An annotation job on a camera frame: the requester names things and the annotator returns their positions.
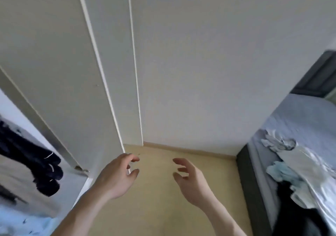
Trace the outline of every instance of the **person's left arm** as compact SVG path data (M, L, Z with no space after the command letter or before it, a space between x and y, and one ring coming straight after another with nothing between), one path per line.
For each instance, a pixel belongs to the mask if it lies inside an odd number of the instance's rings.
M85 236L94 218L108 200L124 195L139 174L135 169L128 175L129 162L140 159L133 154L121 154L99 174L93 186L82 195L51 236Z

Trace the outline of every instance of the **forearm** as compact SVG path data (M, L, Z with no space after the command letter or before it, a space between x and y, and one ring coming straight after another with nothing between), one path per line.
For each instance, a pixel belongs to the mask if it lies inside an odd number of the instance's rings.
M246 236L215 196L207 198L200 208L210 220L217 236Z
M85 236L106 200L96 192L87 191L51 236Z

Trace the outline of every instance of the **mattress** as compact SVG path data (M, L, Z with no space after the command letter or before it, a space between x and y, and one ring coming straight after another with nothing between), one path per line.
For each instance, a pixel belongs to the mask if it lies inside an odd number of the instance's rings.
M280 203L277 184L266 168L279 157L261 143L265 129L276 129L283 137L294 138L336 169L336 106L322 98L289 94L248 143L255 177L273 227Z

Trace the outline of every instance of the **headboard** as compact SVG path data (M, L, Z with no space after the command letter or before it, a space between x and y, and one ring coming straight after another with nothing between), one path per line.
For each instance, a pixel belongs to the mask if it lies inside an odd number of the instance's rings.
M291 94L325 97L336 87L336 51L327 50L297 83Z

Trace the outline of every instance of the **yellow floor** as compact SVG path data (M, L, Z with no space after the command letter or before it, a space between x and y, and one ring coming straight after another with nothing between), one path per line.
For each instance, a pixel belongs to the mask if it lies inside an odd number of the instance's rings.
M172 173L174 157L185 157L199 167L216 197L248 236L250 219L234 160L125 145L139 155L140 174L121 198L110 201L95 219L90 236L211 236L215 235L202 211L182 196Z

